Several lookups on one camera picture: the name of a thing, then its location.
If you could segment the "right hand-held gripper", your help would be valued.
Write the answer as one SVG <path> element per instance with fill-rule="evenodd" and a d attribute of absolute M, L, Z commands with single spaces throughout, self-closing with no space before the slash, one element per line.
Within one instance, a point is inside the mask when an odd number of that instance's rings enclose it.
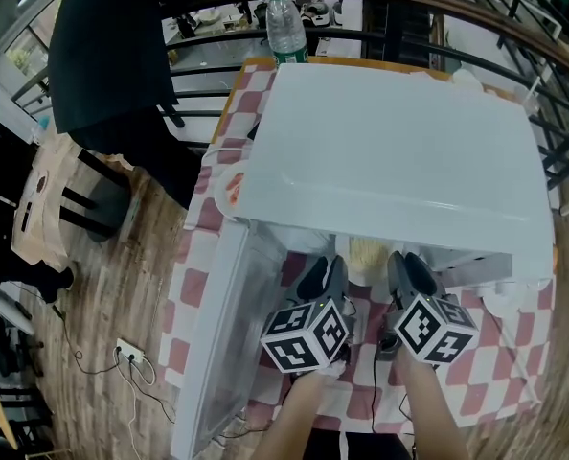
<path fill-rule="evenodd" d="M 456 295 L 440 296 L 441 282 L 418 255 L 392 252 L 387 279 L 394 305 L 378 334 L 379 361 L 392 361 L 398 350 L 407 349 L 419 362 L 446 365 L 478 338 L 479 329 L 468 310 Z M 413 288 L 419 293 L 413 294 Z"/>

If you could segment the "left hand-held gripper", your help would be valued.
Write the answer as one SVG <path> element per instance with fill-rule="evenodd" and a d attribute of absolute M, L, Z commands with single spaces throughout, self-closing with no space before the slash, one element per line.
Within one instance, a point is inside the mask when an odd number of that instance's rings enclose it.
<path fill-rule="evenodd" d="M 268 319 L 261 344 L 284 374 L 328 367 L 353 335 L 354 319 L 344 313 L 348 288 L 344 259 L 319 257 Z"/>

